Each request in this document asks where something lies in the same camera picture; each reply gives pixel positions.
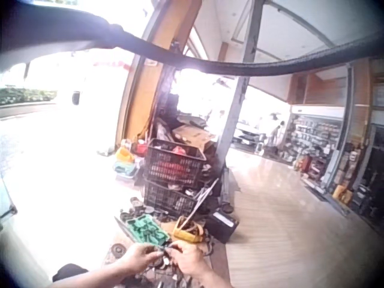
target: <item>person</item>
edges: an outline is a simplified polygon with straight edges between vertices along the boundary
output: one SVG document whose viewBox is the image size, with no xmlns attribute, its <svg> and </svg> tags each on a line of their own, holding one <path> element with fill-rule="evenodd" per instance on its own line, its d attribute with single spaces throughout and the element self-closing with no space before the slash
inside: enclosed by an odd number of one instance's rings
<svg viewBox="0 0 384 288">
<path fill-rule="evenodd" d="M 208 266 L 202 251 L 196 245 L 176 241 L 166 249 L 166 252 L 183 274 L 193 277 L 205 288 L 232 288 L 230 283 Z M 156 251 L 151 244 L 133 244 L 116 262 L 95 271 L 88 272 L 74 264 L 66 265 L 53 277 L 54 282 L 49 288 L 112 288 L 120 284 L 123 279 L 144 272 L 148 265 L 161 258 L 163 254 Z"/>
</svg>

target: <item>person's right hand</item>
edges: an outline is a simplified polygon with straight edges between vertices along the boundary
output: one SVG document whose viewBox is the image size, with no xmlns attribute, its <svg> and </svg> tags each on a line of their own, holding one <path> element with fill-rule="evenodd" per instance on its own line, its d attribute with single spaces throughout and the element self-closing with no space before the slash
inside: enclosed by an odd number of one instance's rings
<svg viewBox="0 0 384 288">
<path fill-rule="evenodd" d="M 193 278 L 202 278 L 212 271 L 203 258 L 202 251 L 193 244 L 185 241 L 175 241 L 166 251 L 184 274 Z"/>
</svg>

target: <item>ceiling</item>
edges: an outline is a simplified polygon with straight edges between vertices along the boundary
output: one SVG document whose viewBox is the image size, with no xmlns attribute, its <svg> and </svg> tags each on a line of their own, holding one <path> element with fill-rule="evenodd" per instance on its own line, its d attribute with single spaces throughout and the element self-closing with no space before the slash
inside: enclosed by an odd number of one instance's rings
<svg viewBox="0 0 384 288">
<path fill-rule="evenodd" d="M 222 41 L 240 49 L 247 30 L 251 0 L 203 1 L 214 2 L 212 17 L 217 17 Z M 375 9 L 367 4 L 370 1 L 270 2 L 263 7 L 257 44 L 260 49 L 257 59 L 261 62 L 296 58 L 362 38 L 380 29 Z"/>
</svg>

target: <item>plastic crate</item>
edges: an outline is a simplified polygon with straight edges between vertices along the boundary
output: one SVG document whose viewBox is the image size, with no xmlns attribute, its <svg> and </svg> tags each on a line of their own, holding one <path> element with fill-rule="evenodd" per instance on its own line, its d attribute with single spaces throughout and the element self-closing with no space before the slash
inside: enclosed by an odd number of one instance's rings
<svg viewBox="0 0 384 288">
<path fill-rule="evenodd" d="M 196 200 L 158 183 L 145 180 L 144 204 L 162 209 L 176 218 L 191 214 Z"/>
<path fill-rule="evenodd" d="M 187 155 L 172 152 L 181 147 Z M 150 181 L 160 181 L 195 187 L 206 158 L 199 148 L 153 139 L 145 158 L 144 176 Z"/>
</svg>

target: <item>black box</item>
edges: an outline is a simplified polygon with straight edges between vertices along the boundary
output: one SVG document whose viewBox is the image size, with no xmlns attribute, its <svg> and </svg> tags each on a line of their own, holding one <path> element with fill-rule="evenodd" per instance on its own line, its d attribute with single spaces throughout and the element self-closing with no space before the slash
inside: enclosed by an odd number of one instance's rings
<svg viewBox="0 0 384 288">
<path fill-rule="evenodd" d="M 238 220 L 225 214 L 218 208 L 215 212 L 208 215 L 204 228 L 206 228 L 214 238 L 225 244 L 238 225 Z"/>
</svg>

